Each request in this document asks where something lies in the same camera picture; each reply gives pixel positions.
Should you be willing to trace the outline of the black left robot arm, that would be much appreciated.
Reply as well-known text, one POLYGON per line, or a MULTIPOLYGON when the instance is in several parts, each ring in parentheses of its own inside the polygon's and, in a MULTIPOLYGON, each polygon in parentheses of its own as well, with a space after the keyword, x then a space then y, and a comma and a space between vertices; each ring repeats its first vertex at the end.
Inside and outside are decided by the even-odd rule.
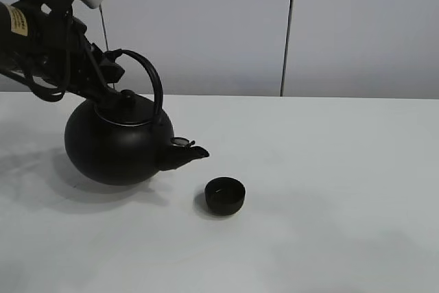
MULTIPOLYGON (((18 0, 1 4, 1 74, 46 102, 67 92, 111 107, 121 93, 109 87, 124 73, 73 15, 76 0, 18 0)), ((103 0, 78 0, 91 9, 103 0)))

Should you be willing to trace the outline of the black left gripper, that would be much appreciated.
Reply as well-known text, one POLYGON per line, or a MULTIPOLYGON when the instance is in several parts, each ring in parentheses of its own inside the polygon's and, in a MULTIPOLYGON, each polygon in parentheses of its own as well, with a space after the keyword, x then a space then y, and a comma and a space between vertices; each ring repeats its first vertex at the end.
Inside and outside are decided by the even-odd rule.
POLYGON ((72 16, 41 32, 35 49, 20 56, 20 69, 30 91, 44 101, 59 101, 67 92, 92 101, 115 101, 119 93, 108 86, 125 73, 116 63, 121 49, 103 52, 90 43, 85 25, 72 16))

